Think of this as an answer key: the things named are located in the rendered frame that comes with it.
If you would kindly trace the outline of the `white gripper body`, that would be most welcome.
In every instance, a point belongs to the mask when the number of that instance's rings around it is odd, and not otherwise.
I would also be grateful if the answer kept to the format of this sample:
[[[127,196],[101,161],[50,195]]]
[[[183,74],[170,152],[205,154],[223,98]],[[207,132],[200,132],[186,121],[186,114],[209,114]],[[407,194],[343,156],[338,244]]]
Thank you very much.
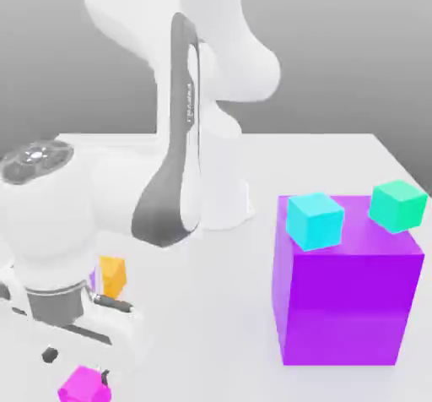
[[[59,327],[23,314],[30,340],[55,349],[69,361],[128,376],[138,370],[148,352],[148,328],[135,312],[98,312]]]

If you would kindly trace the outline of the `small magenta cube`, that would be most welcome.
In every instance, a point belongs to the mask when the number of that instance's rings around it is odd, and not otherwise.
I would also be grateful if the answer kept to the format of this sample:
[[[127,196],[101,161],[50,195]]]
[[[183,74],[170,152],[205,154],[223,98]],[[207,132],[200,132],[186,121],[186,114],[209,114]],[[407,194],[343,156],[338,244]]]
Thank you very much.
[[[60,402],[111,402],[111,388],[101,383],[101,373],[79,366],[58,389]]]

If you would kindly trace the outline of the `small orange cube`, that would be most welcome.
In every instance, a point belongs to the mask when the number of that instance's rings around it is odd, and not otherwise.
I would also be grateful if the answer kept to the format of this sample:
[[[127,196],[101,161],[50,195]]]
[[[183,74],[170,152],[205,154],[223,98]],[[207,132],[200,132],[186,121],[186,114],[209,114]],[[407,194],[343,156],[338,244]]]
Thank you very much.
[[[103,294],[116,299],[127,283],[126,264],[123,258],[100,257]]]

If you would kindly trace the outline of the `small cyan cube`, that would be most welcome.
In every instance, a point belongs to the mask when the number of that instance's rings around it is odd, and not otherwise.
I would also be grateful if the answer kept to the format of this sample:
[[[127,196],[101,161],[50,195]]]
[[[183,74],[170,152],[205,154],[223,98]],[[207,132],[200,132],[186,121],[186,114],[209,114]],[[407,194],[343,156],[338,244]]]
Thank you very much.
[[[305,252],[341,243],[345,211],[325,193],[288,197],[286,231]]]

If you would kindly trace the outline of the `small green cube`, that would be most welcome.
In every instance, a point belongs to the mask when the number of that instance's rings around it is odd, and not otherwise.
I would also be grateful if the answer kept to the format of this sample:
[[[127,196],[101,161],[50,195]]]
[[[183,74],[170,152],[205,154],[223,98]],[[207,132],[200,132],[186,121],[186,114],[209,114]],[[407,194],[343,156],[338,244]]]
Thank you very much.
[[[419,227],[424,218],[428,194],[403,180],[374,186],[369,217],[391,234]]]

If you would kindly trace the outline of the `large purple box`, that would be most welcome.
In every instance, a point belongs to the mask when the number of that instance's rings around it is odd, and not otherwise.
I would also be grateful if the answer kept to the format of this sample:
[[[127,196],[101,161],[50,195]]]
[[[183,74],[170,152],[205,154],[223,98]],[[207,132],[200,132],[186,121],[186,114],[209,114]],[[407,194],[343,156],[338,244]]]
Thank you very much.
[[[285,366],[393,366],[424,252],[410,232],[391,234],[369,216],[370,197],[337,195],[342,242],[305,252],[286,231],[278,197],[272,304]]]

